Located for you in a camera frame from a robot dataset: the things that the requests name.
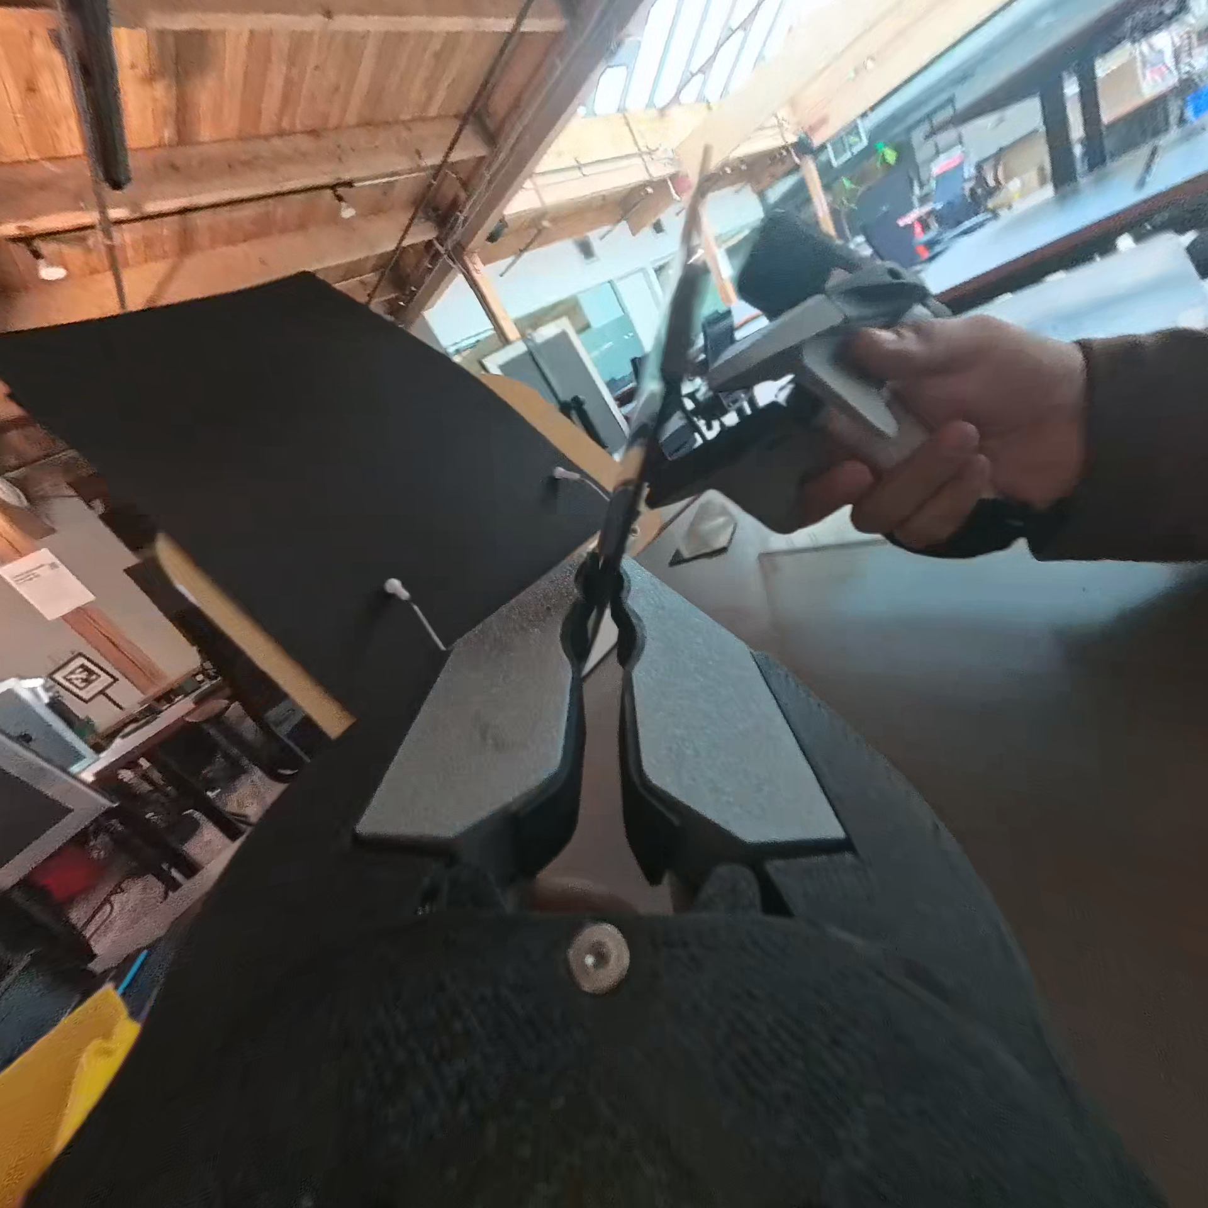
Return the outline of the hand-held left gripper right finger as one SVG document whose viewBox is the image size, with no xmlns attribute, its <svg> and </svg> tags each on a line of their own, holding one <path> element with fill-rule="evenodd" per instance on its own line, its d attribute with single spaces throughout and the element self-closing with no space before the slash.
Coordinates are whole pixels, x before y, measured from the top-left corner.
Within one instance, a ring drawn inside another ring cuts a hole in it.
<svg viewBox="0 0 1208 1208">
<path fill-rule="evenodd" d="M 844 852 L 755 651 L 633 559 L 618 587 L 621 817 L 644 880 Z"/>
</svg>

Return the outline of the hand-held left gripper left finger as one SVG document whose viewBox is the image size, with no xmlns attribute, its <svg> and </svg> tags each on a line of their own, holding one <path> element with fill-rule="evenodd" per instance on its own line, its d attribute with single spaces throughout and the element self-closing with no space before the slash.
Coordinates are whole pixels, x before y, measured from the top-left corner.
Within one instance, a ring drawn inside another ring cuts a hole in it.
<svg viewBox="0 0 1208 1208">
<path fill-rule="evenodd" d="M 569 556 L 452 646 L 355 827 L 358 842 L 531 880 L 579 819 L 586 736 Z"/>
</svg>

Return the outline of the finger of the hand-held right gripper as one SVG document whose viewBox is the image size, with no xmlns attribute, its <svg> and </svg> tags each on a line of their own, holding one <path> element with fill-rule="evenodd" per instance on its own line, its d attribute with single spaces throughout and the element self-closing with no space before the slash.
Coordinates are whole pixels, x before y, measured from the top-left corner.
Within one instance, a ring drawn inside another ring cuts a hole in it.
<svg viewBox="0 0 1208 1208">
<path fill-rule="evenodd" d="M 804 349 L 838 330 L 840 310 L 832 300 L 805 300 L 728 346 L 706 374 L 717 394 L 751 389 L 793 375 Z"/>
<path fill-rule="evenodd" d="M 677 458 L 653 452 L 645 471 L 645 505 L 660 509 L 717 492 L 771 533 L 786 536 L 809 525 L 808 483 L 852 458 L 814 419 L 756 413 Z"/>
</svg>

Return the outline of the thin black strip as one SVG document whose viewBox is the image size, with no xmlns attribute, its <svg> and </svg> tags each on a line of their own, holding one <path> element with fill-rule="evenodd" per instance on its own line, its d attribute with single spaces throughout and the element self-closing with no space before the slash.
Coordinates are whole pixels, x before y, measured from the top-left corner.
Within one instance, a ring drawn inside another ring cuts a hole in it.
<svg viewBox="0 0 1208 1208">
<path fill-rule="evenodd" d="M 696 183 L 687 197 L 677 252 L 672 261 L 672 292 L 665 303 L 652 351 L 636 382 L 629 434 L 621 449 L 616 480 L 595 551 L 581 573 L 581 624 L 577 652 L 591 653 L 620 577 L 626 544 L 638 522 L 649 482 L 649 466 L 659 436 L 683 397 L 683 382 L 694 344 L 693 314 L 708 270 L 701 266 L 704 203 L 712 181 L 714 147 L 702 144 Z"/>
</svg>

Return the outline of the person's right hand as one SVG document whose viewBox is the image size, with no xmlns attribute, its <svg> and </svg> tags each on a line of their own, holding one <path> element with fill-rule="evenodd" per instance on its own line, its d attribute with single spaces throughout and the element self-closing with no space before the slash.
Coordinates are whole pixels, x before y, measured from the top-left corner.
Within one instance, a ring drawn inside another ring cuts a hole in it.
<svg viewBox="0 0 1208 1208">
<path fill-rule="evenodd" d="M 805 483 L 805 525 L 848 509 L 858 531 L 926 551 L 983 499 L 1039 511 L 1078 486 L 1087 382 L 1076 344 L 974 315 L 860 329 L 844 353 L 928 436 L 889 470 L 844 457 Z"/>
</svg>

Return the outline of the glossy flat tile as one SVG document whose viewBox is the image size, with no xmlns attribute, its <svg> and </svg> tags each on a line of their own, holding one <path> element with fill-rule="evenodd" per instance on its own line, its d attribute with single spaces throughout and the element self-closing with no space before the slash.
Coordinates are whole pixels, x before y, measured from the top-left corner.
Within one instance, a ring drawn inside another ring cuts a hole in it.
<svg viewBox="0 0 1208 1208">
<path fill-rule="evenodd" d="M 675 539 L 669 566 L 684 566 L 726 555 L 737 529 L 737 515 L 725 496 L 714 491 L 702 495 L 687 526 Z"/>
</svg>

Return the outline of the long table with brown edge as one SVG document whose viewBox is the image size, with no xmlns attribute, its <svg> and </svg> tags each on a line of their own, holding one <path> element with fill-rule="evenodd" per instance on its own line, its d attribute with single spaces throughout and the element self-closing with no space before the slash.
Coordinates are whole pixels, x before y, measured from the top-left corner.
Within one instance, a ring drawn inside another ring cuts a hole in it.
<svg viewBox="0 0 1208 1208">
<path fill-rule="evenodd" d="M 1198 199 L 1207 184 L 1205 121 L 1121 159 L 1047 199 L 993 219 L 954 242 L 918 271 L 950 309 L 976 306 L 1011 291 L 1027 276 L 1045 275 L 1087 248 L 1113 243 L 1150 215 Z"/>
</svg>

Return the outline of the black and white marker tag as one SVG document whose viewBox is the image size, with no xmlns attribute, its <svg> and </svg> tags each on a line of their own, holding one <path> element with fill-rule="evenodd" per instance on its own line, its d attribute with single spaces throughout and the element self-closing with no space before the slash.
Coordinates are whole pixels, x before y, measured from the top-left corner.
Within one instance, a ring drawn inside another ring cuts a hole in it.
<svg viewBox="0 0 1208 1208">
<path fill-rule="evenodd" d="M 80 651 L 75 652 L 46 673 L 46 680 L 82 705 L 99 700 L 121 711 L 122 704 L 113 696 L 118 686 L 118 675 L 98 658 Z"/>
</svg>

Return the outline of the grey equipment box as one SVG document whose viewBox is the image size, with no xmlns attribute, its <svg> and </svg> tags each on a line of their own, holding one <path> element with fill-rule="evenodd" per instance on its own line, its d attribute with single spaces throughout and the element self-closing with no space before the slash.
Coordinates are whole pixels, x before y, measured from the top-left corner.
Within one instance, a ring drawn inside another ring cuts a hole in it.
<svg viewBox="0 0 1208 1208">
<path fill-rule="evenodd" d="M 93 767 L 97 753 L 77 734 L 65 704 L 41 677 L 1 682 L 1 731 L 41 760 L 78 775 Z"/>
</svg>

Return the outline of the grey computer monitor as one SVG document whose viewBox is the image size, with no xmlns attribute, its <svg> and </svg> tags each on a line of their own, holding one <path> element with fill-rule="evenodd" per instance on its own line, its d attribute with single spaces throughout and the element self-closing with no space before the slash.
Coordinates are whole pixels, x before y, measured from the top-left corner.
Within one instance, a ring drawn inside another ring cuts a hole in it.
<svg viewBox="0 0 1208 1208">
<path fill-rule="evenodd" d="M 2 734 L 1 894 L 112 809 L 79 778 Z"/>
</svg>

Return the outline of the yellow plastic bin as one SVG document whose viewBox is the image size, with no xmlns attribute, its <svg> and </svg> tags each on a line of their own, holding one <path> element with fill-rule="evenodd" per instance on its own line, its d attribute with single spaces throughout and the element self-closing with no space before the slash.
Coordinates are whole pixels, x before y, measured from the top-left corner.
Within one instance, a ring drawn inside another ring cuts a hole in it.
<svg viewBox="0 0 1208 1208">
<path fill-rule="evenodd" d="M 22 1201 L 105 1094 L 141 1035 L 104 984 L 1 1074 L 1 1204 Z"/>
</svg>

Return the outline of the black ceiling track fixture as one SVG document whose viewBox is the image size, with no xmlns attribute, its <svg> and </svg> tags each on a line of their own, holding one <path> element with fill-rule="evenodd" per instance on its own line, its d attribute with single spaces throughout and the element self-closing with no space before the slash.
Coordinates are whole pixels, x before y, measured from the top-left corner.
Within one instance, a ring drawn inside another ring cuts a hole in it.
<svg viewBox="0 0 1208 1208">
<path fill-rule="evenodd" d="M 107 189 L 124 191 L 132 170 L 110 5 L 59 1 L 55 14 L 89 166 Z"/>
</svg>

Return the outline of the black board with wooden frame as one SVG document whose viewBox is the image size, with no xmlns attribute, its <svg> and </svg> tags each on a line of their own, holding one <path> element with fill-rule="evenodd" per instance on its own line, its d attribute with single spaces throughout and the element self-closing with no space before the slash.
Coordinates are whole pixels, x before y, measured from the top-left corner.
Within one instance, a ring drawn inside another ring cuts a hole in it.
<svg viewBox="0 0 1208 1208">
<path fill-rule="evenodd" d="M 596 538 L 613 454 L 309 273 L 10 331 L 2 385 L 348 716 Z"/>
</svg>

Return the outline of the white paper wall sign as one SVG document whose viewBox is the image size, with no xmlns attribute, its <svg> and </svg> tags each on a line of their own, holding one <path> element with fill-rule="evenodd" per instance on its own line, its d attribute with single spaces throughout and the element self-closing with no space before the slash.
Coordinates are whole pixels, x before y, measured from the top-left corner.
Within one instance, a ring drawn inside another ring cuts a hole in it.
<svg viewBox="0 0 1208 1208">
<path fill-rule="evenodd" d="M 48 622 L 92 605 L 95 594 L 50 549 L 1 565 L 1 578 Z"/>
</svg>

